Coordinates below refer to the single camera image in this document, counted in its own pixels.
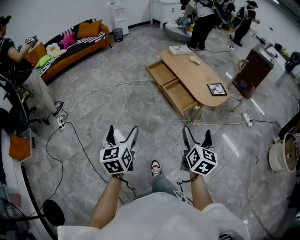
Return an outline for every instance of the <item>shoe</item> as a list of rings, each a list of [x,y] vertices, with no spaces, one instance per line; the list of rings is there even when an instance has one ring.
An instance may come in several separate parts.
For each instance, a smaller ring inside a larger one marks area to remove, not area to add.
[[[190,50],[196,50],[196,48],[192,48],[190,47],[189,43],[186,43],[187,47],[190,49]]]
[[[233,39],[233,42],[234,42],[236,45],[240,46],[240,47],[242,47],[242,46],[243,46],[243,44],[241,44],[241,43],[239,43],[239,42],[235,41],[234,39]]]
[[[151,172],[152,172],[152,176],[154,177],[154,175],[161,175],[161,165],[157,160],[153,160],[151,162]]]
[[[57,118],[61,112],[61,110],[64,108],[65,103],[64,102],[58,102],[56,106],[56,112],[52,113],[52,115]]]
[[[276,137],[273,138],[274,143],[278,143],[280,141],[280,137],[277,135]]]

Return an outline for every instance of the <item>trash can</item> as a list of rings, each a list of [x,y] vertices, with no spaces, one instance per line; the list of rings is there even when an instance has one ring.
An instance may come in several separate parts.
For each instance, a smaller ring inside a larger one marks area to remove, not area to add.
[[[112,30],[113,38],[115,42],[123,41],[123,29],[122,28],[115,28]]]

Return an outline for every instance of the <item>sofa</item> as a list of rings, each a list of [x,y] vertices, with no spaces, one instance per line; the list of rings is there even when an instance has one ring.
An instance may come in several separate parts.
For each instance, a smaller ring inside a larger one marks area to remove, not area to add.
[[[86,20],[85,23],[94,23],[95,21],[95,19],[89,19]],[[47,55],[47,46],[57,43],[60,49],[63,49],[63,45],[61,45],[60,42],[64,38],[64,34],[75,33],[73,38],[76,43],[69,46],[65,53],[50,59],[44,66],[36,68],[45,83],[47,83],[47,81],[58,74],[61,70],[76,62],[83,56],[104,46],[109,45],[110,48],[112,48],[107,26],[100,23],[97,37],[83,37],[78,39],[76,36],[79,31],[79,26],[80,24],[75,25],[74,27],[55,36],[46,44],[39,43],[25,56],[25,58],[33,65],[33,67],[35,67],[39,59]]]

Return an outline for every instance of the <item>white t-shirt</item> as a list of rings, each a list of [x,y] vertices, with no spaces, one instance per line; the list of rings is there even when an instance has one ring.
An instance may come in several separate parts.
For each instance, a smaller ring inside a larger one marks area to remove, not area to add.
[[[153,193],[125,204],[102,230],[58,227],[59,240],[218,240],[222,234],[250,240],[247,226],[225,206],[213,203],[199,211],[167,193]]]
[[[211,9],[211,7],[205,7],[200,2],[190,1],[188,4],[194,9],[193,11],[197,14],[198,17],[206,17],[215,13]]]

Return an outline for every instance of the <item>black shirt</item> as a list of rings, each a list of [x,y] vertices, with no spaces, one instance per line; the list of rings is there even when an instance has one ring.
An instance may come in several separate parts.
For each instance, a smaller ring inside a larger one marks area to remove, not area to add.
[[[6,76],[16,85],[20,85],[27,80],[33,66],[25,58],[20,63],[10,59],[8,50],[12,46],[15,47],[15,44],[10,38],[0,37],[0,68],[6,72]]]

